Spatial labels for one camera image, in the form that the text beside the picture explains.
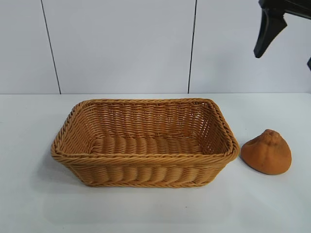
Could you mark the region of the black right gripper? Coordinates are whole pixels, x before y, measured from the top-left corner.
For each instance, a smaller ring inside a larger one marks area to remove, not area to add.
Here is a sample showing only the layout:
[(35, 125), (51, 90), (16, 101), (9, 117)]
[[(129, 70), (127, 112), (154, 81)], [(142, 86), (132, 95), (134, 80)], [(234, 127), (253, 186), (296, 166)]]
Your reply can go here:
[[(287, 27), (284, 14), (288, 13), (298, 17), (301, 14), (300, 0), (259, 0), (261, 7), (261, 23), (259, 35), (254, 48), (256, 58), (261, 58), (272, 41)], [(307, 62), (311, 70), (311, 58)]]

